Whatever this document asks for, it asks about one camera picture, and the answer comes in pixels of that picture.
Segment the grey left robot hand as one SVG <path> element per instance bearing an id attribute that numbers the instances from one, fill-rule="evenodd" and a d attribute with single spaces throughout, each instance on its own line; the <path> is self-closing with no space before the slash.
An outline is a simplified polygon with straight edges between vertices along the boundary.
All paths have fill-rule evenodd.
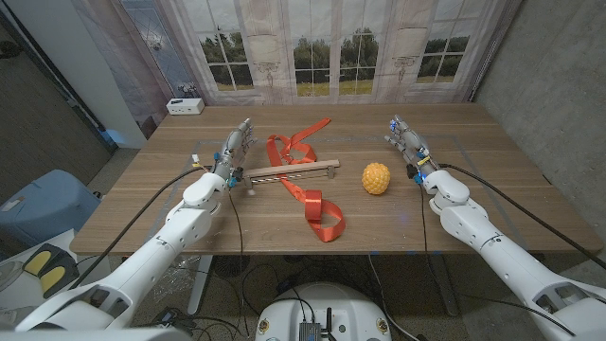
<path id="1" fill-rule="evenodd" d="M 232 182 L 233 173 L 241 167 L 246 154 L 257 142 L 253 129 L 253 121 L 248 117 L 229 134 L 222 148 L 216 153 L 212 172 L 221 176 L 227 184 Z"/>

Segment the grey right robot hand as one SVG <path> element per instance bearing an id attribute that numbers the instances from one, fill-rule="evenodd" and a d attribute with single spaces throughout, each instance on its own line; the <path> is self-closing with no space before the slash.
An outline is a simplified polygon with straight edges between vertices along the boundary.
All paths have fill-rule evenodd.
<path id="1" fill-rule="evenodd" d="M 394 115 L 390 120 L 389 130 L 390 134 L 384 139 L 401 153 L 406 162 L 408 178 L 422 185 L 430 173 L 438 170 L 426 140 L 414 132 L 398 115 Z"/>

